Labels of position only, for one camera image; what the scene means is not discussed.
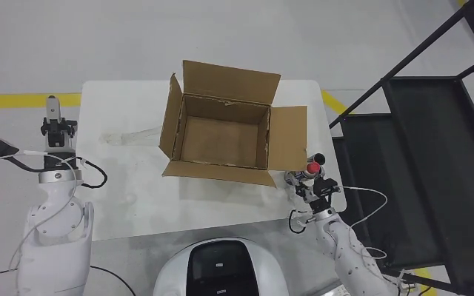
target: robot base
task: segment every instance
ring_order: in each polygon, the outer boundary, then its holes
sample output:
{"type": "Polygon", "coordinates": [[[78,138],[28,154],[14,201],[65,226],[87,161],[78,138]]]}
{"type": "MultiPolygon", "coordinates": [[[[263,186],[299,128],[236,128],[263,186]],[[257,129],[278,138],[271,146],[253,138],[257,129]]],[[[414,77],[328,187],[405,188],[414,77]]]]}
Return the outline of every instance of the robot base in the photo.
{"type": "Polygon", "coordinates": [[[277,260],[243,238],[195,243],[174,255],[161,269],[153,296],[288,296],[277,260]]]}

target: box flap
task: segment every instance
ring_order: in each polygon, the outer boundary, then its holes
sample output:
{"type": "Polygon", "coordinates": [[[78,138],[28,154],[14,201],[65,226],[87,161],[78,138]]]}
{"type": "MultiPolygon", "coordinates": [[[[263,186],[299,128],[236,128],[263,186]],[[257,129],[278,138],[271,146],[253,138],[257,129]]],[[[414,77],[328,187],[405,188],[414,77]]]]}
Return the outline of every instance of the box flap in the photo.
{"type": "Polygon", "coordinates": [[[272,104],[279,74],[183,61],[184,92],[272,104]]]}
{"type": "Polygon", "coordinates": [[[170,161],[163,176],[216,179],[276,187],[268,171],[187,161],[170,161]]]}
{"type": "Polygon", "coordinates": [[[178,129],[179,111],[183,93],[176,80],[175,74],[171,75],[170,91],[168,92],[168,103],[164,112],[163,127],[161,128],[160,149],[171,159],[175,143],[176,130],[178,129]]]}
{"type": "Polygon", "coordinates": [[[272,108],[268,169],[301,171],[306,167],[306,106],[272,108]]]}

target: bottle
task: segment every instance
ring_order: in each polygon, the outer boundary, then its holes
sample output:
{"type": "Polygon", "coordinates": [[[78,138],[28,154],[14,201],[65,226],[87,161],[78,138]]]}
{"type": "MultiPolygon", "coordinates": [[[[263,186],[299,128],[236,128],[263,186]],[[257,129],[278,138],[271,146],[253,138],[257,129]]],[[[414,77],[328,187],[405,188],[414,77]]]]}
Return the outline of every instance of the bottle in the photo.
{"type": "Polygon", "coordinates": [[[287,171],[284,173],[284,180],[288,185],[295,186],[301,182],[315,179],[319,177],[321,173],[321,165],[308,159],[308,163],[304,171],[287,171]]]}

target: black metal staircase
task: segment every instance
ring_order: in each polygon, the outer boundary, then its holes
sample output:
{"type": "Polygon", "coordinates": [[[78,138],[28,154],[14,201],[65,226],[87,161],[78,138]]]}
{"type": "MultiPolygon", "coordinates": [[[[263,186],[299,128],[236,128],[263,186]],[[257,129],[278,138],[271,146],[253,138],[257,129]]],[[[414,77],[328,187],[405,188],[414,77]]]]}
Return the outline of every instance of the black metal staircase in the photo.
{"type": "MultiPolygon", "coordinates": [[[[463,295],[474,295],[474,105],[462,79],[474,66],[457,76],[394,75],[472,15],[473,3],[467,2],[330,125],[340,123],[344,134],[333,139],[343,184],[376,189],[389,198],[377,215],[355,228],[363,243],[387,253],[379,264],[382,271],[444,264],[451,284],[430,284],[463,295]],[[380,87],[391,114],[349,115],[380,87]]],[[[381,203],[370,192],[346,191],[346,196],[341,216],[348,223],[381,203]]]]}

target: gray floor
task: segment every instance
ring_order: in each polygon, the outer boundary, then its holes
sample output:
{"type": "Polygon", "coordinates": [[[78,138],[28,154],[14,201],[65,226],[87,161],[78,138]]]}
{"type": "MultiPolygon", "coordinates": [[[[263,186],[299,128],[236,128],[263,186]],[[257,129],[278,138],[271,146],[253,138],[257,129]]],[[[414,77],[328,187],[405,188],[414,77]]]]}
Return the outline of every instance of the gray floor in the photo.
{"type": "MultiPolygon", "coordinates": [[[[75,93],[89,80],[167,79],[172,72],[181,75],[181,60],[192,59],[313,79],[349,105],[456,5],[454,0],[7,0],[0,2],[0,93],[75,93]]],[[[472,64],[473,35],[461,23],[402,74],[457,74],[472,64]]],[[[466,83],[474,90],[474,79],[466,83]]],[[[386,111],[382,92],[357,109],[386,111]]],[[[77,119],[79,108],[65,108],[64,114],[77,119]]],[[[327,114],[336,116],[331,109],[327,114]]],[[[42,149],[43,116],[41,109],[0,109],[0,138],[22,149],[42,149]]],[[[39,159],[28,163],[41,166],[39,159]]],[[[33,174],[1,164],[0,175],[0,269],[6,269],[28,206],[44,195],[33,174]]],[[[291,235],[284,221],[94,242],[92,263],[122,275],[138,295],[150,295],[172,254],[221,235],[250,238],[272,251],[291,295],[311,293],[335,277],[313,235],[291,235]]],[[[12,295],[13,283],[13,275],[0,276],[0,295],[12,295]]],[[[86,290],[129,295],[115,278],[96,270],[86,290]]]]}

